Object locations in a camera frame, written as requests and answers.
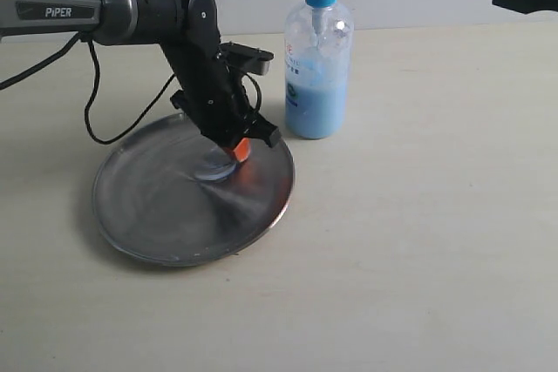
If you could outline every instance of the white table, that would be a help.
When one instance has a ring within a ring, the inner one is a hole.
[[[283,126],[282,37],[234,39],[277,53],[263,113]],[[57,48],[0,45],[0,78]],[[0,370],[556,370],[557,51],[558,24],[358,33],[343,130],[285,132],[282,221],[238,256],[169,271],[97,234],[109,149],[83,125],[80,45],[0,94]],[[156,48],[99,55],[93,123],[109,137],[169,69]]]

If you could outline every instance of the orange object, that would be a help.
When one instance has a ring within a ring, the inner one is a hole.
[[[250,152],[252,151],[252,146],[250,145],[249,139],[242,139],[240,143],[236,146],[234,150],[225,149],[227,154],[238,161],[239,163],[245,162],[248,157],[250,157]]]

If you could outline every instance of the silver metal plate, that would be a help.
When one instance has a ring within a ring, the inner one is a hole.
[[[95,179],[92,202],[101,233],[136,259],[177,267],[218,260],[254,243],[287,209],[295,168],[284,142],[273,149],[251,143],[246,162],[219,167],[221,151],[182,114],[136,131]]]

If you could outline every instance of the blue liquid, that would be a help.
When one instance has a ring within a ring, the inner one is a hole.
[[[341,128],[344,122],[346,82],[312,89],[287,80],[286,123],[296,135],[323,139]]]

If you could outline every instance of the plastic pump bottle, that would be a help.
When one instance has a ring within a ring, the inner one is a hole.
[[[322,139],[344,122],[354,23],[337,0],[305,0],[285,25],[286,124]]]

